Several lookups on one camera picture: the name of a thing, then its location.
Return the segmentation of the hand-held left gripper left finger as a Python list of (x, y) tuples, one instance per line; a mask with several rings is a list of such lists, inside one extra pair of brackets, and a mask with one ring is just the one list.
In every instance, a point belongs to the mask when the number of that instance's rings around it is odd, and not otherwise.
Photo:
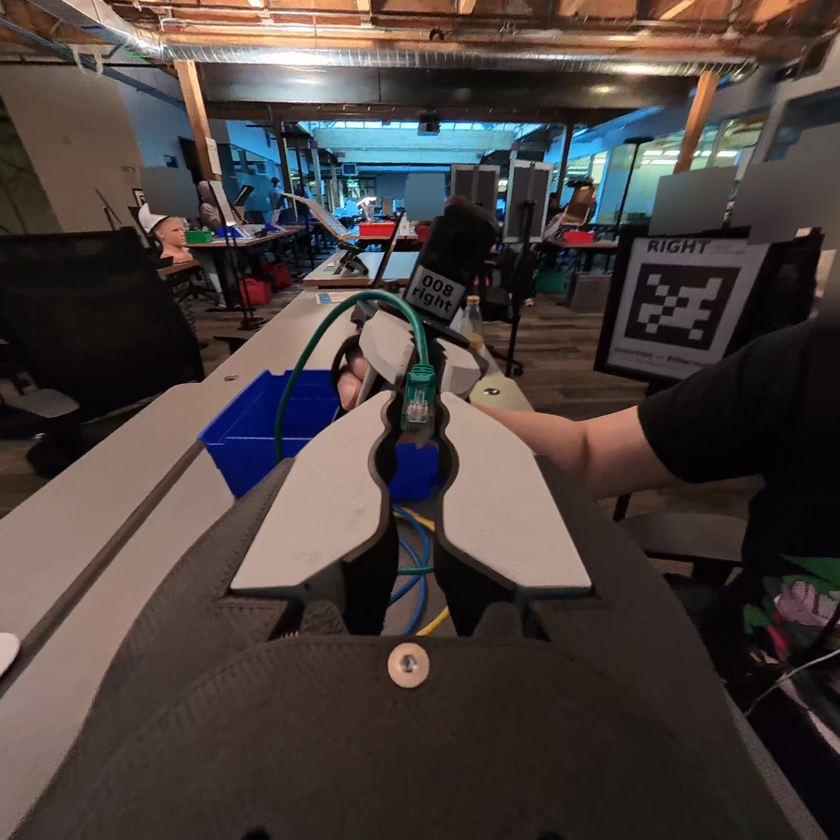
[(385, 535), (396, 397), (368, 398), (290, 462), (231, 589), (346, 587), (349, 564)]

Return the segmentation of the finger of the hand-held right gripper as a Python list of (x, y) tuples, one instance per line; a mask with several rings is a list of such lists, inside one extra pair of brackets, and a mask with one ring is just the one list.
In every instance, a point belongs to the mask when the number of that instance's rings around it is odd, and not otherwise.
[(376, 313), (362, 328), (360, 351), (368, 368), (358, 395), (359, 403), (377, 392), (376, 382), (380, 379), (385, 388), (399, 389), (415, 354), (410, 323), (390, 313)]
[(469, 398), (484, 375), (484, 360), (469, 344), (437, 340), (436, 347), (440, 357), (437, 392)]

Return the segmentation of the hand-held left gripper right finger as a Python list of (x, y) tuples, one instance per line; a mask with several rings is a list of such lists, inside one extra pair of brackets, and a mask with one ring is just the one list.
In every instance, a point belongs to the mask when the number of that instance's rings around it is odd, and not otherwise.
[(460, 397), (439, 402), (437, 536), (446, 550), (506, 589), (591, 589), (531, 449)]

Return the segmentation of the blue plastic bin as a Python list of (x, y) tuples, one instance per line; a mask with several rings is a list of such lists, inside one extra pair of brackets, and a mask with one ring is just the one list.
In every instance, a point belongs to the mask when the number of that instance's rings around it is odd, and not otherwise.
[[(275, 423), (291, 372), (261, 372), (198, 435), (227, 488), (243, 497), (275, 467)], [(330, 372), (304, 370), (291, 395), (282, 427), (282, 452), (295, 457), (331, 424), (340, 401)], [(397, 501), (425, 500), (440, 486), (438, 449), (399, 444), (397, 472), (389, 489)]]

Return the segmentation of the person's right hand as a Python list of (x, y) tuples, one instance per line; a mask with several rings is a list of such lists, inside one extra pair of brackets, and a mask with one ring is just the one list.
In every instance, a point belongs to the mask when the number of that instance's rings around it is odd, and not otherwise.
[(336, 384), (339, 401), (345, 412), (355, 408), (369, 367), (361, 350), (351, 350), (345, 355)]

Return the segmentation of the grey panel on stand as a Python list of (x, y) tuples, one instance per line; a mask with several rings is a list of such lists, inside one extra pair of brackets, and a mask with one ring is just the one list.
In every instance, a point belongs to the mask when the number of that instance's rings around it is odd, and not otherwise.
[(459, 196), (497, 216), (500, 167), (491, 164), (451, 164), (449, 196)]
[(520, 375), (522, 364), (514, 358), (521, 309), (532, 291), (536, 255), (532, 249), (543, 238), (544, 219), (551, 184), (551, 166), (537, 161), (512, 161), (507, 179), (507, 199), (502, 226), (501, 285), (509, 298), (510, 338), (505, 374)]

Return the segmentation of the red bag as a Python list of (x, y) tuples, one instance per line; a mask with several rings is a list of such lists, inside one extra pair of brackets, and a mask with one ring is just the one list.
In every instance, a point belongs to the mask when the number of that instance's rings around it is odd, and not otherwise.
[(291, 282), (291, 272), (285, 262), (264, 261), (256, 269), (247, 271), (238, 286), (246, 304), (261, 308), (268, 305), (277, 292), (289, 288)]

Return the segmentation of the black framed marker board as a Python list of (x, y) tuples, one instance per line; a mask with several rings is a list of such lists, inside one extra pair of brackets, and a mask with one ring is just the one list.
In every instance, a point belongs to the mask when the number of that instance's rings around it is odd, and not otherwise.
[(652, 235), (623, 226), (593, 369), (656, 393), (808, 319), (823, 234), (752, 245), (749, 227)]

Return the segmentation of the mannequin head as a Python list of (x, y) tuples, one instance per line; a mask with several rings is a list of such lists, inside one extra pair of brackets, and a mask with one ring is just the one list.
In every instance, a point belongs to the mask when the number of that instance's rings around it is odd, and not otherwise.
[(169, 259), (174, 265), (193, 261), (180, 218), (163, 217), (152, 229), (152, 235), (160, 247), (163, 260)]

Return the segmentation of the person's dark floral clothing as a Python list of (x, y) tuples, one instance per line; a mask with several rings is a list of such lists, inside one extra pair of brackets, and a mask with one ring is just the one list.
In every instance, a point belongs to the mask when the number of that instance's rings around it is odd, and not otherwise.
[(639, 407), (656, 456), (690, 484), (759, 476), (729, 585), (674, 577), (733, 694), (748, 706), (772, 662), (838, 735), (838, 322), (756, 339)]

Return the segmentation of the black mesh office chair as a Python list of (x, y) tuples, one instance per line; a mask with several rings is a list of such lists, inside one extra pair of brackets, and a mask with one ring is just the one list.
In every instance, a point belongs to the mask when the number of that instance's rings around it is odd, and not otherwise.
[(84, 424), (205, 375), (196, 336), (132, 229), (3, 235), (1, 323), (35, 386), (8, 404), (36, 423), (26, 459), (43, 478), (92, 447)]

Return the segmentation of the silver flexible ceiling duct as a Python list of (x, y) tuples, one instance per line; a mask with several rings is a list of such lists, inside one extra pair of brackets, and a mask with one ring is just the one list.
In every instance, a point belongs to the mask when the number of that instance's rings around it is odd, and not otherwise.
[(260, 65), (306, 69), (388, 70), (499, 70), (599, 74), (619, 77), (689, 78), (705, 72), (720, 77), (745, 78), (759, 67), (750, 56), (626, 56), (556, 48), (513, 48), (507, 45), (456, 45), (441, 41), (380, 42), (341, 46), (257, 43), (234, 38), (232, 43), (174, 41), (140, 31), (128, 39), (128, 50), (166, 63), (192, 60), (200, 64)]

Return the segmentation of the wooden post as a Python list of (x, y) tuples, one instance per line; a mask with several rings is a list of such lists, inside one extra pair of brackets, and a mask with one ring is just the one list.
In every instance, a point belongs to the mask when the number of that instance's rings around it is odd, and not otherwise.
[(700, 137), (707, 123), (707, 115), (711, 102), (715, 96), (721, 75), (707, 70), (698, 80), (696, 93), (690, 105), (685, 130), (680, 142), (679, 154), (673, 170), (673, 175), (687, 172), (697, 152)]
[(217, 146), (209, 127), (196, 63), (192, 60), (177, 60), (174, 68), (192, 129), (202, 179), (220, 182), (221, 174), (216, 172), (218, 169)]

